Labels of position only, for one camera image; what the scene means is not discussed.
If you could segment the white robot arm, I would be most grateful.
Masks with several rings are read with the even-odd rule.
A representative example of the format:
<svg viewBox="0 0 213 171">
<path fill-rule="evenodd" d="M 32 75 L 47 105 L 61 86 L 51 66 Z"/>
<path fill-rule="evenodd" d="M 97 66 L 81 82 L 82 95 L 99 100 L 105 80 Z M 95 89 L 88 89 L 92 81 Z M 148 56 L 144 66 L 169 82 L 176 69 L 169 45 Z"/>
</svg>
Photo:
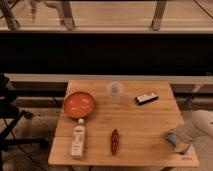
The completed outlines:
<svg viewBox="0 0 213 171">
<path fill-rule="evenodd" d="M 213 139 L 213 111 L 193 111 L 187 121 L 176 127 L 175 134 L 177 143 L 174 151 L 182 154 L 201 136 L 207 135 Z"/>
</svg>

